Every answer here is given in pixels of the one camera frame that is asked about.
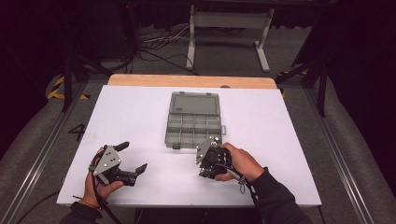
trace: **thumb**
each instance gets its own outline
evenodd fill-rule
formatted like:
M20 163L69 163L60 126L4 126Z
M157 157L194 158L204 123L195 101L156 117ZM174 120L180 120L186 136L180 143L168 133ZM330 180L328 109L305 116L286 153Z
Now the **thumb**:
M215 180L217 181L229 181L233 179L233 176L230 173L227 174L219 174L215 176Z
M102 188L102 192L101 195L104 198L107 198L112 192L116 191L117 189L121 188L123 186L123 182L122 181L114 181L113 183L104 186Z

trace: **gray storage box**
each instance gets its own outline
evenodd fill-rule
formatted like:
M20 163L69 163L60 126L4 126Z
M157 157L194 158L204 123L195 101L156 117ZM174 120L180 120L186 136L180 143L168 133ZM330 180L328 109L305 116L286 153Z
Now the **gray storage box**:
M209 136L218 137L221 142L219 95L174 91L166 126L166 146L195 148Z

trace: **black sleeve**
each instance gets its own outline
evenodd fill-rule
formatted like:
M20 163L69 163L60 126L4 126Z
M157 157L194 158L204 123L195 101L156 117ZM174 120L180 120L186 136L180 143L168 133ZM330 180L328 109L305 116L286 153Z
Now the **black sleeve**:
M266 224L312 223L295 202L294 195L267 168L251 185L259 197L257 206Z
M102 218L98 210L77 202L70 208L72 211L62 218L60 224L94 224L97 218Z

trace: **white tabletop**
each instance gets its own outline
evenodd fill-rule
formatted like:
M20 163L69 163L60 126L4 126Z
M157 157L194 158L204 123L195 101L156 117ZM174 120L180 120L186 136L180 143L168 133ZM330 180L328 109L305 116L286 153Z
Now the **white tabletop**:
M175 150L164 143L173 91L219 95L223 142L247 150L284 184L299 205L321 204L296 132L279 90L104 86L87 130L67 173L57 203L82 196L88 165L99 147L129 141L119 152L122 171L148 163L134 187L123 187L107 200L138 207L252 206L248 190L235 180L217 182L198 176L195 149Z

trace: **human hand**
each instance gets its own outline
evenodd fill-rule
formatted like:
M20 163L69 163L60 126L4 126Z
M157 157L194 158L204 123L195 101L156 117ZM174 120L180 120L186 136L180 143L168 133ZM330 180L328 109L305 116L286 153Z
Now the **human hand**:
M221 147L225 147L230 151L233 168L241 173L241 175L243 175L248 182L254 181L257 177L264 173L264 169L244 149L234 147L230 143L224 143L223 145L221 145ZM233 176L230 173L220 174L216 175L215 179L221 181L228 181L233 179Z
M99 182L99 179L95 177L95 183L97 184L97 192L100 197L102 197L104 200L108 198L108 196L116 191L117 189L121 188L123 186L122 181L114 181L113 183L109 185L101 184ZM92 185L92 172L89 171L87 174L87 177L85 178L85 191L84 191L84 197L81 199L84 203L90 204L95 207L99 207L99 204L96 200L95 193L93 191L93 185Z

